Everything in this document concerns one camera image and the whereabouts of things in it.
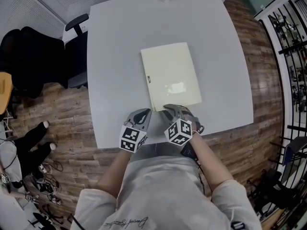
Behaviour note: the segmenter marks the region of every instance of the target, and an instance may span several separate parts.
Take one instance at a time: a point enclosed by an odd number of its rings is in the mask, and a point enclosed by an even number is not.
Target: white sneaker
[[[50,143],[50,149],[55,150],[57,148],[57,145],[54,143]]]
[[[49,128],[49,126],[50,126],[50,123],[48,121],[44,121],[43,124],[44,124],[45,128]]]

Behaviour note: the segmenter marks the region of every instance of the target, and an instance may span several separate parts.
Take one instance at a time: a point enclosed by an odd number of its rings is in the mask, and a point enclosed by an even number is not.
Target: black strap
[[[77,226],[81,229],[81,230],[85,230],[81,224],[77,221],[77,219],[71,214],[72,219],[74,220],[74,222],[77,224]]]
[[[14,144],[14,146],[15,146],[15,143],[14,142],[12,142],[11,140],[4,140],[4,141],[8,141],[8,142],[11,142],[11,143],[13,143]],[[15,157],[13,158],[13,160],[12,160],[12,162],[10,163],[10,165],[9,166],[7,166],[7,167],[5,167],[5,168],[3,168],[4,170],[6,170],[7,168],[9,168],[13,163],[14,163],[14,161],[15,161],[15,159],[17,158],[17,151],[16,151],[16,155],[15,155]]]
[[[233,230],[245,230],[245,224],[243,222],[240,221],[233,221],[231,223],[231,229]]]

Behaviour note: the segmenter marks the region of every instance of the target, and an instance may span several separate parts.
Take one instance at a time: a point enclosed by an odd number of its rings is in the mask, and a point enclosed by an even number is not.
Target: square table
[[[109,0],[91,7],[87,39],[90,106],[98,148],[118,147],[128,115],[151,108],[141,49],[187,42],[202,103],[188,106],[203,135],[253,122],[248,69],[222,0]],[[153,112],[146,144],[165,142]]]

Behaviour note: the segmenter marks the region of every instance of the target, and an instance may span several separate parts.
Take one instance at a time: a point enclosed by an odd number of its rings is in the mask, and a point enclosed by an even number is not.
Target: orange chair
[[[6,72],[0,72],[0,115],[4,114],[8,107],[12,89],[12,76]]]

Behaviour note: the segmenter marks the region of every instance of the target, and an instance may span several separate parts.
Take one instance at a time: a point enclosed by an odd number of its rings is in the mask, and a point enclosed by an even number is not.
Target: wristband
[[[197,134],[200,135],[200,133],[199,133],[197,130],[193,130],[193,131],[192,131],[192,135],[194,135],[195,133],[197,133]]]

